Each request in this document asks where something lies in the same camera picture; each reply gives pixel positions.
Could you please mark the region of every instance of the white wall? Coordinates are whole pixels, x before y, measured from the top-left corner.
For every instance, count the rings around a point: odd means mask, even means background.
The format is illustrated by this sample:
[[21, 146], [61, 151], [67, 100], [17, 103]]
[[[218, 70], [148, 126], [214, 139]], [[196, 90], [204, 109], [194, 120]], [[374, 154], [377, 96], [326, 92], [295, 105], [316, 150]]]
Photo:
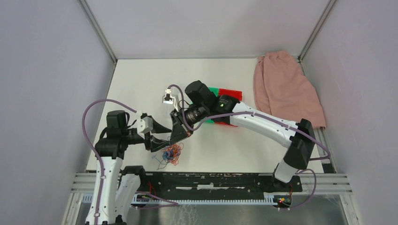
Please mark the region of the white wall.
[[88, 0], [119, 59], [299, 55], [328, 0]]
[[77, 0], [2, 1], [0, 53], [1, 224], [60, 224], [113, 64]]
[[338, 1], [304, 60], [366, 225], [397, 224], [398, 1]]

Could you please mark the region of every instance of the pink cloth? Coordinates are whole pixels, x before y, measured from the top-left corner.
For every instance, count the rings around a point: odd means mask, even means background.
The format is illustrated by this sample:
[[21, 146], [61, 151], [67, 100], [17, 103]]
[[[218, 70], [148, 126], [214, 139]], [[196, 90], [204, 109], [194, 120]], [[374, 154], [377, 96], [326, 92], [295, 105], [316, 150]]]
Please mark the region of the pink cloth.
[[254, 98], [262, 112], [297, 122], [304, 118], [314, 128], [326, 127], [315, 88], [286, 51], [259, 57], [254, 71]]

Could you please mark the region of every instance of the white table surface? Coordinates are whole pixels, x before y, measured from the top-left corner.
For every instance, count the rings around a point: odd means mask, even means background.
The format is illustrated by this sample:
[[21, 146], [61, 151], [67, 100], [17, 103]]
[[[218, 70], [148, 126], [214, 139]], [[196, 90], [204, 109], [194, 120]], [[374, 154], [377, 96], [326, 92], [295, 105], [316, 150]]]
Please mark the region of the white table surface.
[[[240, 90], [243, 92], [243, 102], [255, 107], [253, 73], [256, 62], [257, 59], [118, 60], [108, 98], [148, 113], [160, 124], [171, 128], [169, 112], [173, 108], [162, 103], [168, 85], [177, 84], [184, 90], [191, 82], [201, 80], [208, 87]], [[106, 127], [106, 114], [123, 109], [114, 103], [105, 104], [95, 142]], [[130, 114], [131, 123], [138, 115]], [[155, 136], [167, 139], [168, 135]], [[251, 130], [206, 123], [182, 142], [184, 149], [179, 164], [168, 164], [160, 171], [270, 173], [287, 150], [274, 140]], [[143, 165], [146, 171], [156, 171], [159, 162], [152, 158], [155, 154], [161, 159], [161, 151], [151, 153], [145, 150], [143, 144], [129, 146], [122, 168], [126, 165]], [[318, 156], [315, 147], [312, 157]], [[308, 168], [317, 173], [323, 172], [320, 161], [310, 162]], [[87, 169], [96, 169], [93, 153]]]

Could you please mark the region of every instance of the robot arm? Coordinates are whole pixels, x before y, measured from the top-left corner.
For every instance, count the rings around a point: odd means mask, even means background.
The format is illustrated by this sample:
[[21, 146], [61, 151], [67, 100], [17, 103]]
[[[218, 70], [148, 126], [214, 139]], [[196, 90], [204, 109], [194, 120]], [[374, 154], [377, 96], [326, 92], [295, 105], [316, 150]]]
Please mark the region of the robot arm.
[[[93, 198], [86, 218], [87, 225], [96, 223], [126, 224], [123, 221], [126, 219], [130, 202], [136, 190], [143, 185], [142, 180], [145, 174], [140, 166], [127, 166], [125, 176], [121, 177], [120, 186], [117, 187], [119, 171], [128, 145], [143, 143], [147, 150], [158, 151], [190, 137], [195, 130], [193, 126], [205, 117], [210, 117], [215, 122], [224, 122], [250, 129], [288, 148], [283, 160], [273, 173], [272, 185], [274, 187], [286, 185], [298, 170], [307, 168], [314, 143], [300, 132], [314, 137], [311, 122], [305, 119], [302, 119], [300, 123], [283, 120], [255, 110], [233, 97], [226, 95], [216, 97], [200, 81], [189, 84], [185, 93], [192, 101], [186, 110], [179, 109], [178, 100], [172, 96], [171, 89], [166, 89], [163, 97], [164, 103], [175, 106], [170, 113], [173, 123], [172, 130], [163, 127], [145, 113], [138, 120], [137, 128], [130, 128], [127, 125], [129, 116], [126, 112], [112, 111], [108, 113], [107, 128], [104, 130], [107, 137], [100, 138], [95, 145], [101, 161], [97, 160], [94, 196], [100, 195], [102, 198], [100, 202], [97, 202], [96, 197]], [[170, 132], [170, 140], [167, 141], [157, 139], [151, 134]], [[99, 172], [101, 163], [103, 163], [104, 176], [101, 176]]]
[[[163, 102], [166, 99], [172, 99], [171, 93], [171, 89], [166, 89]], [[189, 84], [185, 93], [192, 104], [185, 111], [173, 110], [170, 114], [173, 120], [171, 143], [191, 136], [194, 130], [193, 125], [205, 117], [210, 117], [215, 122], [224, 122], [260, 133], [288, 149], [283, 160], [274, 171], [275, 183], [286, 184], [290, 182], [292, 176], [298, 170], [307, 168], [314, 143], [294, 130], [300, 130], [314, 137], [314, 130], [310, 121], [302, 119], [300, 123], [297, 123], [283, 120], [253, 109], [236, 98], [227, 95], [217, 97], [201, 81]]]

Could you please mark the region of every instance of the tangled wire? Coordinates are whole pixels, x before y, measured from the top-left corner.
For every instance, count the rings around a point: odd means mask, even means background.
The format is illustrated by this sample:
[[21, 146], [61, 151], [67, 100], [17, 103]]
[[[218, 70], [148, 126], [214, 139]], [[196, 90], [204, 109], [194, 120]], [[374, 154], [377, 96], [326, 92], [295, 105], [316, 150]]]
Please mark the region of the tangled wire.
[[155, 158], [156, 160], [159, 161], [159, 166], [158, 166], [158, 170], [159, 169], [163, 169], [167, 166], [167, 164], [172, 163], [173, 165], [177, 165], [178, 164], [178, 158], [181, 155], [181, 150], [184, 148], [184, 144], [183, 143], [179, 143], [179, 144], [172, 144], [166, 148], [162, 149], [162, 161], [158, 160], [156, 158], [156, 155], [152, 156], [152, 158]]

